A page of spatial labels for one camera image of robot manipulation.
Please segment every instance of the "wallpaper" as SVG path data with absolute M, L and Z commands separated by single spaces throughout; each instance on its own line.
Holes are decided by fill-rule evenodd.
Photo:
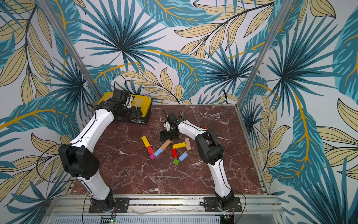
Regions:
M 78 13 L 73 2 L 55 2 L 66 18 Z M 40 223 L 66 183 L 37 172 L 69 179 L 57 144 L 79 134 L 94 98 L 35 1 L 1 0 L 0 22 L 0 222 Z
M 358 223 L 358 2 L 296 0 L 240 111 L 289 223 Z M 292 12 L 297 8 L 298 14 Z

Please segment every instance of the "black cable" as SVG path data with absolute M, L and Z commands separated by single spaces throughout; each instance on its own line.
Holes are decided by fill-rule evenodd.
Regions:
M 244 213 L 244 211 L 245 211 L 246 201 L 247 201 L 247 200 L 246 200 L 246 196 L 245 196 L 243 193 L 238 192 L 238 191 L 235 191 L 235 190 L 231 189 L 230 187 L 228 187 L 228 186 L 226 185 L 226 183 L 225 183 L 225 181 L 224 181 L 223 173 L 221 172 L 221 168 L 220 168 L 220 163 L 221 163 L 221 161 L 223 161 L 223 160 L 224 160 L 224 159 L 220 160 L 220 162 L 219 162 L 219 170 L 220 170 L 220 174 L 221 174 L 221 177 L 222 177 L 222 179 L 223 179 L 223 182 L 224 182 L 225 186 L 226 186 L 227 188 L 229 188 L 230 190 L 232 190 L 232 191 L 234 191 L 234 192 L 236 192 L 236 193 L 241 194 L 241 195 L 244 196 L 244 198 L 245 198 L 244 208 L 242 209 L 241 215 L 239 216 L 239 218 L 237 219 L 237 221 L 234 223 L 234 224 L 236 224 L 236 223 L 239 221 L 239 219 L 241 218 L 241 216 L 242 216 L 242 214 Z
M 84 224 L 84 221 L 83 221 L 83 214 L 84 214 L 84 204 L 86 202 L 86 198 L 88 197 L 88 195 L 86 195 L 86 197 L 84 198 L 84 201 L 83 201 L 83 209 L 82 209 L 82 224 Z

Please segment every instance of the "red marble surface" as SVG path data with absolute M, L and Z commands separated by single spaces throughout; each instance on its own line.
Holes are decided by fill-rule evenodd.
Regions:
M 178 166 L 173 164 L 170 144 L 158 158 L 151 160 L 141 139 L 146 136 L 156 151 L 162 143 L 164 113 L 184 112 L 185 119 L 198 126 L 213 128 L 226 148 L 224 168 L 230 186 L 243 194 L 262 194 L 255 167 L 234 106 L 153 105 L 147 126 L 112 122 L 99 138 L 93 154 L 100 161 L 100 174 L 115 194 L 213 194 L 214 181 L 203 163 L 194 140 L 191 151 Z M 182 139 L 173 142 L 184 142 Z M 177 149 L 178 157 L 186 148 Z M 76 182 L 72 194 L 87 190 Z

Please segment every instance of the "metal base plate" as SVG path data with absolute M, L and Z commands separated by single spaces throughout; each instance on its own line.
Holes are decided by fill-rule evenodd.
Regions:
M 216 205 L 216 197 L 204 197 L 204 208 L 205 212 L 222 212 L 218 209 L 217 206 L 213 207 L 212 205 Z M 242 212 L 242 206 L 240 202 L 240 198 L 235 197 L 234 201 L 231 203 L 231 208 L 234 209 L 235 212 Z
M 128 197 L 115 197 L 114 200 L 116 203 L 118 203 L 116 213 L 127 213 L 128 205 L 129 205 L 129 198 Z M 98 207 L 96 205 L 90 206 L 88 213 L 102 213 L 102 207 Z

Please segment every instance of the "wooden block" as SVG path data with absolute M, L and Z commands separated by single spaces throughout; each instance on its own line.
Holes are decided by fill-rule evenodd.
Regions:
M 176 153 L 176 149 L 171 149 L 171 153 L 173 155 L 173 158 L 177 158 L 178 154 Z
M 186 139 L 185 139 L 185 144 L 187 145 L 187 151 L 191 151 L 191 150 L 192 150 L 192 147 L 190 146 L 189 138 L 186 138 Z
M 186 146 L 185 142 L 182 142 L 182 143 L 174 144 L 173 148 L 182 148 L 182 147 L 185 147 L 185 146 Z
M 166 141 L 164 142 L 164 144 L 163 144 L 160 148 L 161 148 L 162 150 L 165 150 L 165 148 L 168 147 L 168 145 L 169 145 L 170 143 L 172 143 L 171 140 L 166 140 Z
M 150 144 L 149 144 L 148 139 L 147 139 L 146 136 L 143 136 L 143 137 L 142 137 L 142 141 L 144 142 L 144 145 L 145 145 L 146 147 L 150 146 Z

